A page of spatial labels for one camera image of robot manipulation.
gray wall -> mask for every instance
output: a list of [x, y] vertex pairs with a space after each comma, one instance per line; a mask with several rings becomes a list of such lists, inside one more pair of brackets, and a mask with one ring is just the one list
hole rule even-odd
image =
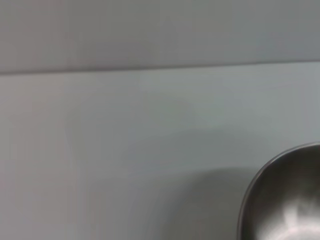
[[0, 73], [320, 60], [318, 0], [0, 0]]

bowl rim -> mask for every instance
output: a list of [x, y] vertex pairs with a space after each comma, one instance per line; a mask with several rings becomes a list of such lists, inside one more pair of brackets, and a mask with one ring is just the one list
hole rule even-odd
[[253, 188], [253, 186], [255, 185], [257, 179], [260, 177], [260, 175], [267, 169], [267, 167], [269, 167], [272, 163], [274, 163], [275, 161], [277, 161], [278, 159], [280, 159], [281, 157], [283, 157], [284, 155], [287, 155], [289, 153], [292, 153], [296, 150], [300, 150], [300, 149], [304, 149], [304, 148], [309, 148], [309, 147], [314, 147], [314, 146], [320, 146], [320, 141], [315, 141], [315, 142], [310, 142], [310, 143], [305, 143], [305, 144], [301, 144], [292, 148], [289, 148], [281, 153], [279, 153], [278, 155], [276, 155], [275, 157], [273, 157], [271, 160], [269, 160], [266, 164], [264, 164], [260, 170], [254, 175], [253, 179], [251, 180], [250, 184], [248, 185], [244, 197], [242, 199], [241, 202], [241, 206], [240, 206], [240, 210], [239, 210], [239, 214], [238, 214], [238, 221], [237, 221], [237, 227], [236, 227], [236, 240], [241, 240], [241, 235], [240, 235], [240, 231], [241, 231], [241, 226], [243, 224], [243, 216], [244, 216], [244, 208], [245, 205], [248, 201], [248, 197], [250, 195], [250, 192]]

stainless steel bowl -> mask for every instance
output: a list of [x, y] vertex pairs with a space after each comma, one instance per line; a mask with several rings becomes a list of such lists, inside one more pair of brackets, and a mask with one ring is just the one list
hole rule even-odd
[[249, 185], [238, 240], [320, 240], [320, 142], [270, 160]]

white surface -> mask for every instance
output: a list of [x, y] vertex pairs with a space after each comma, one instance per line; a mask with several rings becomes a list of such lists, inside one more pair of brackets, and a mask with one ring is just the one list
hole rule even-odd
[[320, 139], [319, 77], [320, 63], [2, 76], [0, 238], [232, 239], [252, 174]]
[[0, 0], [0, 72], [320, 60], [318, 0]]

white wall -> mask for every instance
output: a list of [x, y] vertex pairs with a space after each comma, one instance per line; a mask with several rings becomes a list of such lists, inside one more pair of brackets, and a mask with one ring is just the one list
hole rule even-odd
[[320, 139], [320, 63], [0, 77], [0, 239], [234, 240], [264, 163]]
[[0, 72], [320, 59], [318, 0], [0, 0]]

